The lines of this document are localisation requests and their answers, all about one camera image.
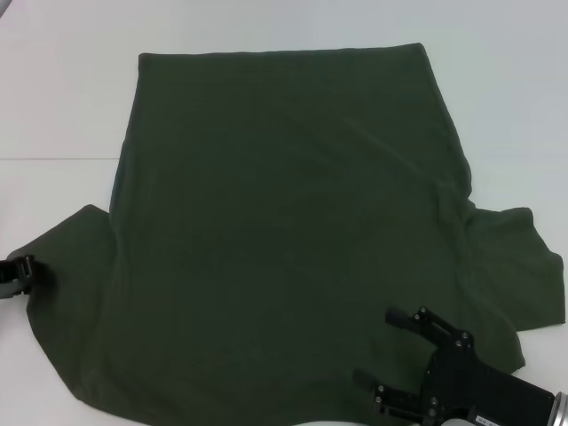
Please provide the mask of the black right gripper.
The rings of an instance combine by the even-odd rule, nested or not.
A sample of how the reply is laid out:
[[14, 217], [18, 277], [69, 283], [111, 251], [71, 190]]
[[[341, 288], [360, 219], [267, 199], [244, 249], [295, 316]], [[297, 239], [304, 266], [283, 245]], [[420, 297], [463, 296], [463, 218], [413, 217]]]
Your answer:
[[513, 375], [489, 367], [474, 352], [474, 337], [451, 325], [425, 306], [408, 314], [390, 307], [385, 322], [417, 334], [439, 349], [427, 366], [422, 400], [394, 389], [362, 369], [354, 383], [372, 396], [377, 413], [403, 420], [440, 425], [460, 419], [472, 425], [547, 425], [555, 396]]

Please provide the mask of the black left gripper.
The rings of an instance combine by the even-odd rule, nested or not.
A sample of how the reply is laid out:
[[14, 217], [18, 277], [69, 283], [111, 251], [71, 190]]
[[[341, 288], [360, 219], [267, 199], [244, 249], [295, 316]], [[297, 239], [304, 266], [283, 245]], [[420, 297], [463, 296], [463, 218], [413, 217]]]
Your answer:
[[20, 293], [28, 295], [39, 275], [40, 265], [33, 255], [2, 261], [0, 298], [12, 298]]

